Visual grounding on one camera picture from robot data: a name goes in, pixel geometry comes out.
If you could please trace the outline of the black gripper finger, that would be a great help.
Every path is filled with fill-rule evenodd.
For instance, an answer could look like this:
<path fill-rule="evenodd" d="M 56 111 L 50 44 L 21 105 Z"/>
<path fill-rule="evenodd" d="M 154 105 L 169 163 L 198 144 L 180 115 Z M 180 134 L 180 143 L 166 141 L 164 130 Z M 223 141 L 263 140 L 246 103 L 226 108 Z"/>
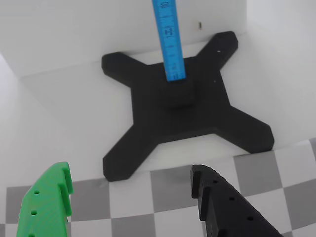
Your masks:
<path fill-rule="evenodd" d="M 206 165 L 191 167 L 192 198 L 208 237 L 280 237 L 272 226 L 224 177 Z"/>

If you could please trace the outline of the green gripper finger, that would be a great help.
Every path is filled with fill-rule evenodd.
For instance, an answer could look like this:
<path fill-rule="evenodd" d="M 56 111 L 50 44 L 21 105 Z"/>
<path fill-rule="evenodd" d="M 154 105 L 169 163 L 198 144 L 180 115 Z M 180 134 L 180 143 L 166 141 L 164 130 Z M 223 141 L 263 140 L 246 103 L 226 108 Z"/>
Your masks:
<path fill-rule="evenodd" d="M 67 237 L 74 193 L 70 167 L 58 162 L 48 168 L 24 195 L 18 237 Z"/>

